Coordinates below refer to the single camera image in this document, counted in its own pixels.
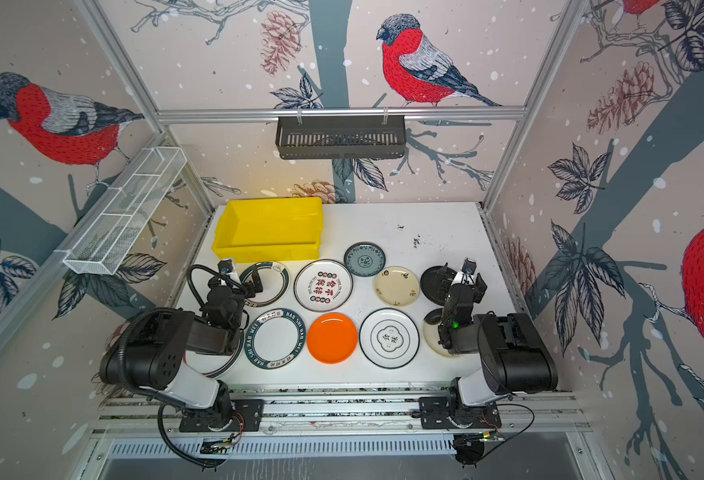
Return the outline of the white plate green striped rim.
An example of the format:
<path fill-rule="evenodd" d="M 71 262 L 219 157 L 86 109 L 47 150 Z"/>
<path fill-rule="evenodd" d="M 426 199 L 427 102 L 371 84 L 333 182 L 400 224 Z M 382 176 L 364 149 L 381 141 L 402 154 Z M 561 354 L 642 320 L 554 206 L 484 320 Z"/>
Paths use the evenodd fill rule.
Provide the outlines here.
<path fill-rule="evenodd" d="M 252 265 L 260 267 L 259 274 L 264 291 L 246 299 L 245 304 L 251 308 L 264 308 L 274 304 L 287 292 L 290 286 L 290 275 L 287 268 L 279 262 L 259 262 Z M 240 280 L 244 285 L 245 270 L 240 274 Z"/>

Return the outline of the white plate red chinese characters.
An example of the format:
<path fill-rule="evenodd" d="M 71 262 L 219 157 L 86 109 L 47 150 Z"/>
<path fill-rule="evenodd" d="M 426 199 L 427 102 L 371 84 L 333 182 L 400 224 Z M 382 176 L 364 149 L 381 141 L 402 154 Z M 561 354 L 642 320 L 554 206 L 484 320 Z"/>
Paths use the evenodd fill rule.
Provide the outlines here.
<path fill-rule="evenodd" d="M 294 281 L 293 293 L 303 308 L 330 312 L 349 300 L 353 288 L 353 276 L 342 263 L 322 259 L 301 269 Z"/>

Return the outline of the small teal patterned plate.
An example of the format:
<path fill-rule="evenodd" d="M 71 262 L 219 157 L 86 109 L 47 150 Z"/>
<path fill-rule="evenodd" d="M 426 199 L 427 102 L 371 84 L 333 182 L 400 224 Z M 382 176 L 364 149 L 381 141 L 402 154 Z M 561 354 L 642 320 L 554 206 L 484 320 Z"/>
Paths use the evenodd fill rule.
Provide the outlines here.
<path fill-rule="evenodd" d="M 343 262 L 354 276 L 374 277 L 386 266 L 386 255 L 375 243 L 358 242 L 346 250 Z"/>

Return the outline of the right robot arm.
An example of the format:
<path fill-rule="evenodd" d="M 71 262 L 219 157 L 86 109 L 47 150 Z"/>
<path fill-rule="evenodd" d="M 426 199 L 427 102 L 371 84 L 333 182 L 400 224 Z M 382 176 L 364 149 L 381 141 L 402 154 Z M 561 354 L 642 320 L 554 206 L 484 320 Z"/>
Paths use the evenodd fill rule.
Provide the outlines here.
<path fill-rule="evenodd" d="M 487 291 L 475 261 L 465 260 L 460 270 L 430 267 L 422 274 L 420 287 L 439 306 L 424 318 L 436 351 L 449 356 L 476 354 L 480 362 L 475 372 L 451 381 L 447 400 L 451 417 L 471 417 L 516 393 L 557 389 L 555 362 L 530 316 L 474 311 Z"/>

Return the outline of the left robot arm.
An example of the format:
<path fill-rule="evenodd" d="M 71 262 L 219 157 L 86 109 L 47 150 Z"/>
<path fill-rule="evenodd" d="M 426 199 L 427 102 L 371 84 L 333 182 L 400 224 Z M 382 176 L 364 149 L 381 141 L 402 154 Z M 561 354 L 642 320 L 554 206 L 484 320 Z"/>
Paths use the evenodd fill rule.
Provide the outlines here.
<path fill-rule="evenodd" d="M 215 269 L 193 264 L 186 282 L 197 313 L 157 307 L 129 320 L 101 360 L 98 376 L 149 400 L 228 422 L 235 412 L 229 387 L 190 367 L 187 352 L 234 357 L 244 339 L 245 304 L 263 291 L 259 277 L 241 280 L 231 259 Z"/>

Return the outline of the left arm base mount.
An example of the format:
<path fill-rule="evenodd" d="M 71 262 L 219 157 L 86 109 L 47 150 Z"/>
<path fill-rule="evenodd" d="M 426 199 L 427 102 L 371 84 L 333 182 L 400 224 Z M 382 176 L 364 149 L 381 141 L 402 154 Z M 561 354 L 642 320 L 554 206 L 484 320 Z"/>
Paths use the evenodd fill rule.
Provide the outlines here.
<path fill-rule="evenodd" d="M 256 432 L 264 410 L 260 399 L 224 400 L 208 409 L 185 409 L 179 425 L 182 433 Z"/>

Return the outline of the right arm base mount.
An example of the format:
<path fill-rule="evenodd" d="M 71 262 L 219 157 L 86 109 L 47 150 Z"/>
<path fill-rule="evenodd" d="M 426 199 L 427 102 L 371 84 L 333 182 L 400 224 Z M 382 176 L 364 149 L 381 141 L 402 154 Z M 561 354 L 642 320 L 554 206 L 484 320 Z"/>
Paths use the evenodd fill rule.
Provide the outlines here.
<path fill-rule="evenodd" d="M 425 430 L 501 428 L 495 404 L 466 406 L 445 396 L 420 397 L 417 418 Z"/>

